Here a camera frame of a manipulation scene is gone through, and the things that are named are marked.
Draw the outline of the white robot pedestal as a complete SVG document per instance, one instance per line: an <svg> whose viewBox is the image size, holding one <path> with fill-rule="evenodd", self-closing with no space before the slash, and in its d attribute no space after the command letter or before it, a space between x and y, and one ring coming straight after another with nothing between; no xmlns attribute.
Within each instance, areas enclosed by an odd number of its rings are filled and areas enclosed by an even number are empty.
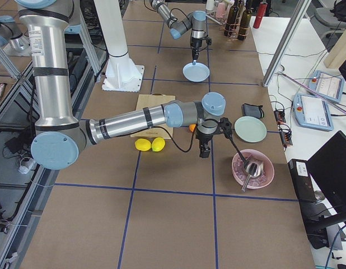
<svg viewBox="0 0 346 269"><path fill-rule="evenodd" d="M131 60L124 33L118 1L94 1L109 54L102 89L105 91L138 92L141 89L144 66Z"/></svg>

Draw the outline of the red cylindrical flask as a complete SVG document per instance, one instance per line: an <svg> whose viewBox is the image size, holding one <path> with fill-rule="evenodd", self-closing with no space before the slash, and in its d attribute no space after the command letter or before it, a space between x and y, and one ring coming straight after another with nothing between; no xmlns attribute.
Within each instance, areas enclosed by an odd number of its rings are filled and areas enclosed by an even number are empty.
<svg viewBox="0 0 346 269"><path fill-rule="evenodd" d="M258 29L260 27L260 24L261 24L261 21L265 15L267 6L268 6L267 2L260 2L259 7L258 7L258 11L257 11L256 16L255 16L253 28Z"/></svg>

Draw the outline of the light blue plate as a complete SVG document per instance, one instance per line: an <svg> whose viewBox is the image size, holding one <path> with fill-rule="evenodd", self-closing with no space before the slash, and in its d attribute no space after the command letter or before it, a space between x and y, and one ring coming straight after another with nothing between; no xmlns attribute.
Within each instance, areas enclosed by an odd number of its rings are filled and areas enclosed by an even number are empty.
<svg viewBox="0 0 346 269"><path fill-rule="evenodd" d="M210 70L203 63L188 63L183 67L183 75L191 82L202 82L209 77Z"/></svg>

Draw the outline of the teach pendant tablet near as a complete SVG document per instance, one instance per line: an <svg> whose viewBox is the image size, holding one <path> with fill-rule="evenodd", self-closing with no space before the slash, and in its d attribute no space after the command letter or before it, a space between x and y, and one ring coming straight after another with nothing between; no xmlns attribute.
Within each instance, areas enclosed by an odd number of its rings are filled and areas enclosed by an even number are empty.
<svg viewBox="0 0 346 269"><path fill-rule="evenodd" d="M334 129L329 107L318 97L296 94L293 100L293 111L301 127L332 131Z"/></svg>

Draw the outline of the dark glass wine bottle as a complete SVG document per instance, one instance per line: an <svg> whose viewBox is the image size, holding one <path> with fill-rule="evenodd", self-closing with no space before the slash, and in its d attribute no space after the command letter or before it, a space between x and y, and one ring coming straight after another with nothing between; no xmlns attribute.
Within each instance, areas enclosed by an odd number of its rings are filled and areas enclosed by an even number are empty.
<svg viewBox="0 0 346 269"><path fill-rule="evenodd" d="M225 24L224 36L231 36L231 34L232 34L232 27L233 27L233 24L235 22L237 12L238 12L238 3L239 3L239 1L235 0L234 4L231 6L231 8L229 10L227 21Z"/></svg>
<svg viewBox="0 0 346 269"><path fill-rule="evenodd" d="M245 40L247 37L247 31L248 31L251 16L252 16L251 5L252 5L252 0L246 1L245 10L242 13L242 17L240 20L240 27L239 27L239 33L238 33L237 39L241 41Z"/></svg>

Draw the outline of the bamboo cutting board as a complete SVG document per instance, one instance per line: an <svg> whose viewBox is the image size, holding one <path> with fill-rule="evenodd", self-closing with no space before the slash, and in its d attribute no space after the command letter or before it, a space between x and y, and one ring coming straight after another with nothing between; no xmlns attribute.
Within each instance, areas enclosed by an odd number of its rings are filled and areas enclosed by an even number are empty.
<svg viewBox="0 0 346 269"><path fill-rule="evenodd" d="M161 104L166 104L171 101L176 100L175 95L163 95L163 94L139 94L136 110L142 110L143 108L149 108L151 118L153 122L158 121L159 117L162 117L160 112L162 112ZM165 140L170 140L170 136L161 128L151 128L145 131L140 131L138 133L130 135L132 138L156 138L161 137Z"/></svg>

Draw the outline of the teach pendant tablet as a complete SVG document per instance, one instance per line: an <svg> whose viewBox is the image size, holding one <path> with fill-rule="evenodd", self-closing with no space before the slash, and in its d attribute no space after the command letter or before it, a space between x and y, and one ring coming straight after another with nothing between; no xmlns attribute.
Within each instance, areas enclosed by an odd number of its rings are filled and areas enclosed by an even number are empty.
<svg viewBox="0 0 346 269"><path fill-rule="evenodd" d="M332 131L334 129L329 107L318 97L296 94L293 100L293 111L301 127Z"/></svg>
<svg viewBox="0 0 346 269"><path fill-rule="evenodd" d="M311 75L308 86L326 99L339 103L342 98L344 79L340 75L331 75L317 70Z"/></svg>

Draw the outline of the orange mandarin fruit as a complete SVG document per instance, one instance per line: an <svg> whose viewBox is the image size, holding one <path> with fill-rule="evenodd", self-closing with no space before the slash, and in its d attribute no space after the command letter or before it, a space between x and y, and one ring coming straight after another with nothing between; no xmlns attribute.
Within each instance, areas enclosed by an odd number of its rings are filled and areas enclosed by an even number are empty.
<svg viewBox="0 0 346 269"><path fill-rule="evenodd" d="M196 125L195 125L195 124L191 124L191 125L189 126L189 129L190 129L191 132L194 132L195 128L196 128Z"/></svg>

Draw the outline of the light green plate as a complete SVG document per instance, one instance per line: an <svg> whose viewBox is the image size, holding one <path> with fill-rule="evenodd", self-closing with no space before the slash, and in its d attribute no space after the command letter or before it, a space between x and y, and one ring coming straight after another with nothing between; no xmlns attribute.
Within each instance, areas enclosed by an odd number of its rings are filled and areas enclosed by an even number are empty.
<svg viewBox="0 0 346 269"><path fill-rule="evenodd" d="M265 124L250 116L240 117L234 124L236 134L244 141L256 143L262 141L267 134Z"/></svg>

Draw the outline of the aluminium frame post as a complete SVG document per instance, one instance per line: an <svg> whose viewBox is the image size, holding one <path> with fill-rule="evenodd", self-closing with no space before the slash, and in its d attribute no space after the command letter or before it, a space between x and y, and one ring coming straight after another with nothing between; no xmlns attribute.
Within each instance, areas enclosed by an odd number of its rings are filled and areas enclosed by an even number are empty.
<svg viewBox="0 0 346 269"><path fill-rule="evenodd" d="M277 46L277 50L275 51L273 58L269 64L269 67L264 75L262 86L268 87L270 84L272 77L274 73L276 72L278 66L280 65L280 62L287 50L287 47L292 40L298 26L300 25L300 22L302 18L304 17L309 5L311 3L311 0L299 0L297 3L297 6L293 12L292 17L290 18L290 21L283 33L283 36Z"/></svg>

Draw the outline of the black computer box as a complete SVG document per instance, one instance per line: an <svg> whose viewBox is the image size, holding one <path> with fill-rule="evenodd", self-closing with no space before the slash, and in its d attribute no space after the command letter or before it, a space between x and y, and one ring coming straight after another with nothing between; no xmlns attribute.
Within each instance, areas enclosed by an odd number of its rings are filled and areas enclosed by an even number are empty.
<svg viewBox="0 0 346 269"><path fill-rule="evenodd" d="M296 196L300 202L317 202L311 177L308 173L305 160L291 159L288 162Z"/></svg>

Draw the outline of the dark grey folded cloth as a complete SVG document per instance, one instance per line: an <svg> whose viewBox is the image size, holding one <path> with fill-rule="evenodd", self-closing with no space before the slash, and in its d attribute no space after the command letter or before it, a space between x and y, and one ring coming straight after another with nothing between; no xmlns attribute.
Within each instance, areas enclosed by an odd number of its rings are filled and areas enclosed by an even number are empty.
<svg viewBox="0 0 346 269"><path fill-rule="evenodd" d="M262 119L265 116L262 105L252 105L247 103L242 104L242 114L243 116L254 117L257 119Z"/></svg>

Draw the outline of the yellow lemon upper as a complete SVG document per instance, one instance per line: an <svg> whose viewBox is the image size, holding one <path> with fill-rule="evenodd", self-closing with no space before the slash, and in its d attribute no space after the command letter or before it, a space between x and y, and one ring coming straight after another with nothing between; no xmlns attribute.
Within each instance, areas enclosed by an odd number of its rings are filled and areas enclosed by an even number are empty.
<svg viewBox="0 0 346 269"><path fill-rule="evenodd" d="M156 137L151 143L151 149L153 152L160 152L165 147L165 140L162 137Z"/></svg>

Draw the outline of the yellow lemon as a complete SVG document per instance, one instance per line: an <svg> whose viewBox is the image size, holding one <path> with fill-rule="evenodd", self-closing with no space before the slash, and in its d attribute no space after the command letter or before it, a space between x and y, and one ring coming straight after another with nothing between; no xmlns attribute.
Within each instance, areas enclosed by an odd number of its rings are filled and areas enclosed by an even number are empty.
<svg viewBox="0 0 346 269"><path fill-rule="evenodd" d="M134 144L139 151L149 151L151 149L151 142L145 138L137 139Z"/></svg>
<svg viewBox="0 0 346 269"><path fill-rule="evenodd" d="M162 137L156 137L151 143L151 149L153 152L160 152L165 147L165 140Z"/></svg>

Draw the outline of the black monitor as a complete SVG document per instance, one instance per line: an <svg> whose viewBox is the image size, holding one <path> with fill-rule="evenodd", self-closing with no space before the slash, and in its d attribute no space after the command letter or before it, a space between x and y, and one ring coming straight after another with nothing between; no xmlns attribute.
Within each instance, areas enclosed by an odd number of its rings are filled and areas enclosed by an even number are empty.
<svg viewBox="0 0 346 269"><path fill-rule="evenodd" d="M346 135L337 131L307 162L308 172L337 211L346 210Z"/></svg>

